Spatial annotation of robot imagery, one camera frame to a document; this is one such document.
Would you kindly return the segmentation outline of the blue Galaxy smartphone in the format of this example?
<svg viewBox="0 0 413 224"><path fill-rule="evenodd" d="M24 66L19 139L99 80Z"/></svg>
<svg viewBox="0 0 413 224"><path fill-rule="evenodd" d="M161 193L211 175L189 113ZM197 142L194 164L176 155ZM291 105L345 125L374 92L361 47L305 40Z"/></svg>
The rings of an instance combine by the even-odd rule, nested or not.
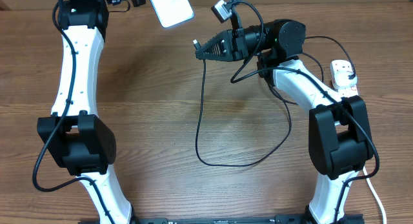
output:
<svg viewBox="0 0 413 224"><path fill-rule="evenodd" d="M163 28L170 28L194 17L189 0L150 1Z"/></svg>

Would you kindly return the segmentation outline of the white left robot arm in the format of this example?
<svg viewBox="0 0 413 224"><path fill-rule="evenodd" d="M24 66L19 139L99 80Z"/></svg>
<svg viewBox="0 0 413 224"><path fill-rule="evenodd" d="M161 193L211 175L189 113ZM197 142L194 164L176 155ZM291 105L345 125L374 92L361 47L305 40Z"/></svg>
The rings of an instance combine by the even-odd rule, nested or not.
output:
<svg viewBox="0 0 413 224"><path fill-rule="evenodd" d="M108 5L127 2L140 6L146 0L57 0L52 22L63 42L58 93L48 117L37 121L44 145L36 159L32 183L41 192L53 192L81 183L99 214L97 223L139 223L123 194L114 170L116 138L97 113L97 69L106 40L111 11ZM45 153L72 179L51 188L42 187L37 175Z"/></svg>

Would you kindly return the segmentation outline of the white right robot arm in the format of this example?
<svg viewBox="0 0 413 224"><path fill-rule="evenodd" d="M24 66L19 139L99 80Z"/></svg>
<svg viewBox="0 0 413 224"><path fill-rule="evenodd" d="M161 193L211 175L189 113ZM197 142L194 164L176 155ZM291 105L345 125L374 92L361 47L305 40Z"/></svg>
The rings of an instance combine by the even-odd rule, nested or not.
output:
<svg viewBox="0 0 413 224"><path fill-rule="evenodd" d="M259 26L218 33L207 43L195 43L202 61L258 58L257 74L272 93L287 93L308 114L308 153L317 170L314 196L302 214L278 214L275 223L362 223L360 214L346 214L345 200L357 180L372 174L365 163L378 159L372 142L365 102L344 96L313 76L299 59L306 39L303 23L278 19Z"/></svg>

